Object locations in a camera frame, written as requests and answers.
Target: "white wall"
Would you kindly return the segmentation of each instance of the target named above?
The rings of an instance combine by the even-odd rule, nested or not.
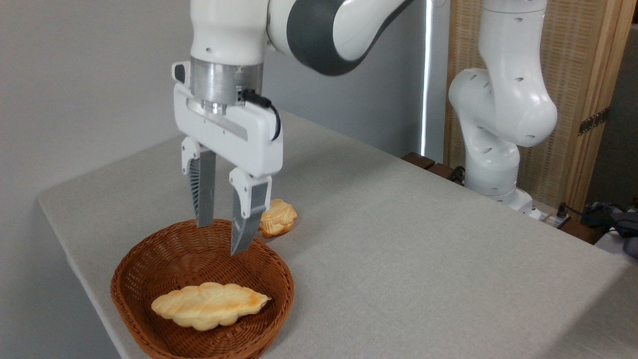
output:
[[[116,358],[35,198],[178,134],[169,71],[188,58],[188,1],[0,8],[0,358]],[[422,12],[411,5],[341,78],[269,54],[265,94],[395,155],[417,150]]]

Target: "brown woven basket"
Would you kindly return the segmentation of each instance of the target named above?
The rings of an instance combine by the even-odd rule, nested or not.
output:
[[[133,338],[151,358],[258,358],[272,344],[292,308],[294,284],[287,265],[255,238],[230,256],[231,223],[194,220],[164,228],[133,247],[111,280],[111,298]],[[163,319],[151,309],[162,294],[204,282],[236,283],[272,300],[231,326],[199,332]]]

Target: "table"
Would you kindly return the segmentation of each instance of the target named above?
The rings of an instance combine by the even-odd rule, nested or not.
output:
[[[264,358],[638,358],[638,270],[548,225],[288,113],[269,242],[295,302]],[[192,218],[180,139],[39,202],[123,358],[145,358],[110,299],[121,258]],[[218,162],[216,216],[231,217]]]

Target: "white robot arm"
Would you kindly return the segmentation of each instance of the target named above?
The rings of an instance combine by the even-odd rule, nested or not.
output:
[[[517,145],[535,146],[556,126],[540,69],[547,0],[484,0],[478,49],[487,69],[459,73],[449,90],[466,147],[465,186],[531,214],[516,189]]]
[[[283,162],[277,110],[259,94],[268,44],[325,75],[365,58],[385,27],[413,0],[191,0],[191,59],[173,65],[182,171],[198,226],[213,221],[216,155],[237,167],[232,254],[245,251],[269,207]]]

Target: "small bread roll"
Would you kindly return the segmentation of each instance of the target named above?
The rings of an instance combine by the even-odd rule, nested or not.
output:
[[[264,238],[270,238],[284,234],[292,229],[297,212],[281,199],[273,199],[271,208],[262,214],[262,221],[259,223],[259,233]]]
[[[205,331],[218,325],[235,324],[239,317],[257,314],[268,297],[256,291],[227,284],[207,282],[188,286],[159,296],[151,304],[152,310],[177,325]]]

